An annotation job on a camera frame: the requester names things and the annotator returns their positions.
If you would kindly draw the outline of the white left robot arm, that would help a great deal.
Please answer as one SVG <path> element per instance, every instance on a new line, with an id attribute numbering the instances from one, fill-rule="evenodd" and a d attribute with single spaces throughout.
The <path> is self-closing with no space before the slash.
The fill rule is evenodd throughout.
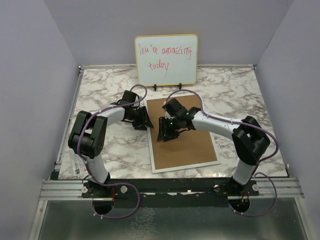
<path id="1" fill-rule="evenodd" d="M 153 128 L 147 108 L 141 106 L 144 97 L 131 90 L 125 90 L 117 102 L 96 113 L 80 111 L 77 114 L 68 139 L 68 147 L 80 156 L 93 182 L 97 196 L 106 197 L 111 190 L 108 183 L 110 173 L 105 168 L 101 152 L 104 147 L 107 127 L 118 122 L 126 122 L 135 130 L 146 131 Z"/>

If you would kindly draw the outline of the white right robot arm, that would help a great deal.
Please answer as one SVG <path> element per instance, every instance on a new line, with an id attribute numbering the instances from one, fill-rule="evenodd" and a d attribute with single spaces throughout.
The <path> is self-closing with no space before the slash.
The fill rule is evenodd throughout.
<path id="1" fill-rule="evenodd" d="M 177 139 L 182 132 L 190 130 L 208 131 L 232 140 L 239 161 L 229 189 L 236 196 L 247 191 L 247 183 L 270 145 L 270 139 L 255 118 L 247 116 L 236 120 L 208 115 L 199 107 L 186 109 L 176 98 L 166 102 L 162 108 L 168 117 L 162 116 L 158 120 L 158 142 Z"/>

